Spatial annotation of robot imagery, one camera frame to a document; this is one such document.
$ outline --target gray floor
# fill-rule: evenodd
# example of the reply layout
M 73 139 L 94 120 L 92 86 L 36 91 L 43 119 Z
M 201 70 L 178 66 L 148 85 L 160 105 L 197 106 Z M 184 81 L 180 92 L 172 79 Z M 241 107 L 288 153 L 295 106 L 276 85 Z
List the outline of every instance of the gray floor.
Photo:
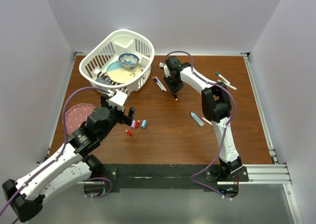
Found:
M 242 185 L 232 201 L 213 192 L 122 189 L 85 198 L 83 186 L 59 194 L 30 224 L 292 224 L 282 185 Z

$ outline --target wood grain surface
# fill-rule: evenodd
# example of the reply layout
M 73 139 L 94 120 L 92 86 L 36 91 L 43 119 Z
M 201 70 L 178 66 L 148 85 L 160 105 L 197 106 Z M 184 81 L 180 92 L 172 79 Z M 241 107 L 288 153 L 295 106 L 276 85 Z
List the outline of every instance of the wood grain surface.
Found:
M 76 59 L 65 98 L 81 87 L 90 86 L 79 73 L 83 58 Z M 216 155 L 218 144 L 213 128 L 208 124 L 199 127 L 190 116 L 190 111 L 203 116 L 201 96 L 185 84 L 177 93 L 179 100 L 176 102 L 170 92 L 162 92 L 152 80 L 156 75 L 166 86 L 163 71 L 158 66 L 162 58 L 154 58 L 151 77 L 143 88 L 131 93 L 126 105 L 126 110 L 130 106 L 136 109 L 135 120 L 147 120 L 146 129 L 132 130 L 127 125 L 116 125 L 101 146 L 91 153 L 102 163 L 207 164 Z M 178 58 L 181 62 L 190 61 L 186 56 Z M 232 132 L 243 164 L 271 164 L 243 57 L 195 56 L 194 61 L 196 70 L 204 76 L 217 80 L 215 71 L 219 71 L 237 88 L 237 91 L 229 89 L 237 104 Z M 100 93 L 83 91 L 73 98 L 69 108 L 79 103 L 99 107 Z M 126 129 L 133 137 L 125 133 Z M 60 116 L 50 154 L 61 146 L 63 137 Z

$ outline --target white wall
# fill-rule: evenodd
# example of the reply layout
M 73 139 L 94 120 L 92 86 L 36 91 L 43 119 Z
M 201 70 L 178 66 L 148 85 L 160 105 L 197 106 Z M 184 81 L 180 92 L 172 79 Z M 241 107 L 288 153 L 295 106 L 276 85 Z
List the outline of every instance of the white wall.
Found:
M 281 0 L 250 54 L 276 154 L 300 211 L 315 223 L 316 1 Z
M 42 161 L 72 66 L 47 0 L 0 0 L 0 184 Z M 0 192 L 0 208 L 5 204 Z M 9 207 L 0 223 L 16 218 Z
M 109 33 L 143 34 L 157 54 L 250 52 L 279 0 L 48 0 L 73 50 L 90 52 Z

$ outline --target red marker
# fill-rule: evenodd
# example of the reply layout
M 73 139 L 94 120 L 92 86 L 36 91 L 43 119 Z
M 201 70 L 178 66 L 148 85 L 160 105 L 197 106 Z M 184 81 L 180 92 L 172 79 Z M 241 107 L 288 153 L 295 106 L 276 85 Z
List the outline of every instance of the red marker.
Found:
M 128 130 L 125 130 L 125 132 L 129 135 L 129 136 L 133 136 L 131 132 L 129 132 Z

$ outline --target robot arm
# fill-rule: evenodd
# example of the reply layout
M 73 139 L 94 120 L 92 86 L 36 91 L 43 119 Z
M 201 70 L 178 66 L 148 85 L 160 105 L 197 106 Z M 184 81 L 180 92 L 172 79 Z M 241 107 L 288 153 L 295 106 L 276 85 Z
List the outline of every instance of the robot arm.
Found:
M 197 77 L 191 70 L 189 63 L 180 63 L 176 56 L 172 56 L 165 61 L 165 64 L 160 64 L 160 68 L 164 70 L 165 77 L 164 81 L 167 83 L 172 94 L 175 94 L 183 87 L 183 83 L 187 83 L 194 88 L 202 98 L 202 111 L 206 119 L 211 121 L 218 145 L 220 146 L 223 139 L 224 129 L 230 118 L 230 111 L 232 105 L 227 93 L 219 87 L 212 86 L 205 83 L 200 78 L 203 78 L 206 82 L 216 84 L 195 72 Z M 222 87 L 226 88 L 224 83 L 218 83 Z M 241 158 L 236 150 L 231 125 L 229 124 L 226 129 L 222 149 L 219 155 L 220 164 L 222 165 L 225 173 L 230 175 L 240 168 L 242 168 Z
M 62 146 L 39 167 L 17 181 L 7 180 L 2 184 L 7 200 L 18 193 L 10 205 L 21 222 L 36 216 L 43 203 L 61 191 L 80 181 L 101 176 L 102 163 L 88 154 L 100 146 L 116 123 L 131 125 L 135 112 L 134 108 L 130 108 L 128 115 L 124 115 L 128 97 L 125 93 L 117 91 L 111 96 L 102 94 L 102 106 L 96 108 L 87 121 L 73 132 L 64 149 Z M 39 174 L 27 183 L 36 173 Z

